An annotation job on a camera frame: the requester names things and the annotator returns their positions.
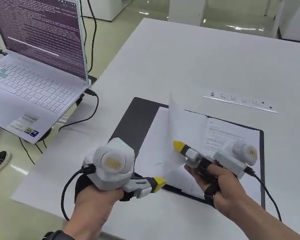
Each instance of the floor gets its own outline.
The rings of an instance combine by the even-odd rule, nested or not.
[[[209,0],[202,26],[267,37],[278,6],[278,1],[272,2],[269,15],[265,17],[263,15],[267,0]],[[91,75],[99,77],[102,74],[143,18],[167,20],[168,15],[169,0],[133,0],[113,22],[98,21]],[[93,21],[86,19],[85,22],[88,32],[92,33]],[[86,46],[89,63],[91,41],[92,35],[89,34]],[[46,141],[48,147],[60,126],[56,124],[53,127],[52,134]],[[38,161],[41,155],[39,150],[28,143],[25,143],[25,147],[33,160]],[[39,143],[39,147],[45,150],[42,142]],[[63,221],[59,217],[10,199],[33,164],[21,147],[19,139],[2,129],[0,129],[1,150],[11,152],[12,158],[0,172],[0,240],[41,239],[46,232],[61,229]]]

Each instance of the hand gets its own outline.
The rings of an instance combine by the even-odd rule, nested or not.
[[[204,181],[196,168],[190,168],[187,165],[185,165],[184,168],[193,176],[203,192],[210,186],[210,184]],[[221,190],[214,196],[214,206],[220,213],[230,219],[231,209],[242,200],[249,197],[246,195],[246,192],[238,179],[229,170],[211,164],[207,168],[207,171],[218,177],[218,183]]]
[[[108,220],[114,204],[122,199],[124,191],[100,191],[88,186],[76,198],[74,212],[64,232],[75,240],[94,240]]]

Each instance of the power strip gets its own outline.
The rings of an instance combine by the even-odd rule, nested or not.
[[[248,108],[259,109],[271,113],[277,114],[278,111],[275,107],[270,104],[268,101],[252,99],[245,96],[239,96],[237,94],[229,94],[225,92],[215,91],[215,90],[207,90],[207,92],[203,96],[206,99],[212,99],[221,101],[229,104],[236,104]]]

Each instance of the paper sheet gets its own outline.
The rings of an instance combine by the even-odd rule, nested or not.
[[[204,198],[196,181],[184,169],[184,157],[172,146],[182,141],[205,155],[213,156],[229,140],[243,140],[260,149],[260,132],[204,115],[185,111],[171,99],[169,109],[159,108],[140,148],[135,172],[147,177],[164,177],[167,183],[184,193]],[[260,176],[260,157],[253,167]],[[245,175],[241,184],[259,204],[261,188],[254,178]]]

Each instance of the laptop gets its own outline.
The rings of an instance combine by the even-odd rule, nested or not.
[[[77,0],[0,0],[0,128],[35,144],[90,87]]]

